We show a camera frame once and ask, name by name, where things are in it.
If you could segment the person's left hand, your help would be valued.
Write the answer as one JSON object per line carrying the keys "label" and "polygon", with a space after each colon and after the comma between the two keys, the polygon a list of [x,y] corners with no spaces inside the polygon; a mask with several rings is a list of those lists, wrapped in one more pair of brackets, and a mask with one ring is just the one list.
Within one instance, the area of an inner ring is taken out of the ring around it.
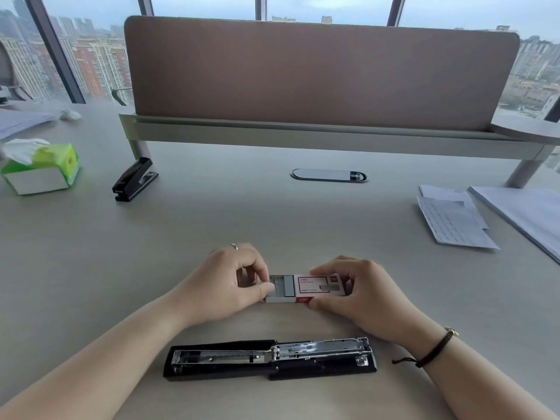
{"label": "person's left hand", "polygon": [[236,291],[270,282],[262,255],[249,243],[214,250],[169,296],[180,330],[217,321],[251,305],[237,305]]}

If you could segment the person's right hand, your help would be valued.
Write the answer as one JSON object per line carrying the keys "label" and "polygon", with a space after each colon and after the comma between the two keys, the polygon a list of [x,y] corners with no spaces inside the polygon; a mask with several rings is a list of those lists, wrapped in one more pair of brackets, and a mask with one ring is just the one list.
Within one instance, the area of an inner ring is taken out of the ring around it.
{"label": "person's right hand", "polygon": [[310,274],[338,274],[343,282],[351,282],[352,292],[346,296],[351,312],[335,314],[377,338],[407,347],[413,335],[431,323],[372,260],[339,256],[311,269]]}

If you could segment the white red staple box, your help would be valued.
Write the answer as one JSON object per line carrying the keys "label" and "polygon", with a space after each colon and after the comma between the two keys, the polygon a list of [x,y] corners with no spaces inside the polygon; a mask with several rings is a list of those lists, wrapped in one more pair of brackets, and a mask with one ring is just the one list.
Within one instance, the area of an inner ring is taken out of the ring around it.
{"label": "white red staple box", "polygon": [[274,293],[264,298],[265,303],[308,303],[314,297],[323,295],[346,296],[348,294],[345,284],[338,274],[329,275],[294,275],[295,298],[276,298]]}

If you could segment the person's right forearm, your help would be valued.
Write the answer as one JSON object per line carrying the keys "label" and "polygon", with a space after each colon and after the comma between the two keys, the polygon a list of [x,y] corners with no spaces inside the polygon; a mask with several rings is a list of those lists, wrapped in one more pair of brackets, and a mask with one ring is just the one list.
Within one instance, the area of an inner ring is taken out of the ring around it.
{"label": "person's right forearm", "polygon": [[423,369],[458,420],[560,420],[458,337]]}

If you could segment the person's left forearm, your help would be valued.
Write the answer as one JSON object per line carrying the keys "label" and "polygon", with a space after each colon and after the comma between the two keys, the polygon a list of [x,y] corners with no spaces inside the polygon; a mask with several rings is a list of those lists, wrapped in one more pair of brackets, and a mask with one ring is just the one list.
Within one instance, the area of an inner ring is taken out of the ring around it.
{"label": "person's left forearm", "polygon": [[162,296],[125,318],[0,407],[0,420],[111,420],[199,307]]}

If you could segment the grey staple strips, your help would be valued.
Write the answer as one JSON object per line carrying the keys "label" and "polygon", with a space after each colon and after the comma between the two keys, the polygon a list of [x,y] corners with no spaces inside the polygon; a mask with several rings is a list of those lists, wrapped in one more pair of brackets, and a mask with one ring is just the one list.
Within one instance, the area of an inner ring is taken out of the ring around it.
{"label": "grey staple strips", "polygon": [[276,298],[295,298],[295,277],[294,275],[276,275],[274,278]]}

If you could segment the open black stapler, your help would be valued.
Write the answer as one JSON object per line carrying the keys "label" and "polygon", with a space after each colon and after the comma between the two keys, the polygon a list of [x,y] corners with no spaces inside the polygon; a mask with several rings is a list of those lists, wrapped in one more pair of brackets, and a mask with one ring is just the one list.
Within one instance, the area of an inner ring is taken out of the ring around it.
{"label": "open black stapler", "polygon": [[376,371],[374,352],[365,337],[290,343],[239,340],[172,346],[163,378],[200,381],[265,376],[280,381]]}

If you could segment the printed white paper sheet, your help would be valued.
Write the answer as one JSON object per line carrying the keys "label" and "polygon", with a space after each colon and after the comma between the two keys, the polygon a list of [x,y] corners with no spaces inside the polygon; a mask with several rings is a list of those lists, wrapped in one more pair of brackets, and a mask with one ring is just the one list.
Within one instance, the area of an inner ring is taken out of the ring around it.
{"label": "printed white paper sheet", "polygon": [[418,207],[439,244],[500,250],[479,226],[464,202],[416,197]]}

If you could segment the closed black stapler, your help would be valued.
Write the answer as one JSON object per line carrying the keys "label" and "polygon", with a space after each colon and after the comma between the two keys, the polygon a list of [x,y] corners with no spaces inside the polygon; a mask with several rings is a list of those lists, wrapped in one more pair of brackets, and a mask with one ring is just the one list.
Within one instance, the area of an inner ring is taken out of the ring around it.
{"label": "closed black stapler", "polygon": [[117,202],[131,202],[138,194],[158,178],[158,173],[151,171],[153,162],[148,157],[138,158],[120,176],[112,187]]}

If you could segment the large white paper stack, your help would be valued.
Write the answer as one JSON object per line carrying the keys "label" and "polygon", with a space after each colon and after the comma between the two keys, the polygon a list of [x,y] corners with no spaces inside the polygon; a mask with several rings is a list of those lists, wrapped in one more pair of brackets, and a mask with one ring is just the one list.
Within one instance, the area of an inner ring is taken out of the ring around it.
{"label": "large white paper stack", "polygon": [[560,265],[560,194],[546,189],[468,190]]}

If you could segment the brown desk divider panel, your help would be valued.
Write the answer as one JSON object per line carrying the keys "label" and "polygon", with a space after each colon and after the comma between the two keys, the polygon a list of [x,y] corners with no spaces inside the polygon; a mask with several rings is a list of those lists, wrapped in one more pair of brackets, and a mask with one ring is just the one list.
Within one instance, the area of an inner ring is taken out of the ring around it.
{"label": "brown desk divider panel", "polygon": [[286,124],[485,130],[516,33],[206,20],[124,23],[136,113]]}

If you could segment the green tissue pack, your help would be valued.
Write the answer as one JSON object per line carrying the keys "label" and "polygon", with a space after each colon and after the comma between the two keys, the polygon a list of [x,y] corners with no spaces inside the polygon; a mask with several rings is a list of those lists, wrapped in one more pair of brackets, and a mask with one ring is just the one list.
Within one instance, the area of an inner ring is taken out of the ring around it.
{"label": "green tissue pack", "polygon": [[70,144],[43,139],[13,139],[0,144],[0,175],[19,196],[66,190],[80,170],[80,158]]}

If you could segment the white paper sheets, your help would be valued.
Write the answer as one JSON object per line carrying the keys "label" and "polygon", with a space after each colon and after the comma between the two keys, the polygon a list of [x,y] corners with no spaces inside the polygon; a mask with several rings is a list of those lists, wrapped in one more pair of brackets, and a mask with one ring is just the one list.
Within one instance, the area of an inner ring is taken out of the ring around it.
{"label": "white paper sheets", "polygon": [[16,111],[0,108],[0,141],[31,127],[54,121],[51,113]]}

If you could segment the grey divider base frame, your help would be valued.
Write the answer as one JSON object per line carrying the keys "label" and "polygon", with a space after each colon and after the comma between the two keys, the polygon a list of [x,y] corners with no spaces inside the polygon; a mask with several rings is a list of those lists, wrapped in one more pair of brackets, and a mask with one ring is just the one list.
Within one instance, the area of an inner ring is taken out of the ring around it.
{"label": "grey divider base frame", "polygon": [[149,141],[520,160],[506,186],[523,188],[555,147],[560,122],[495,116],[487,131],[164,118],[120,113],[136,159]]}

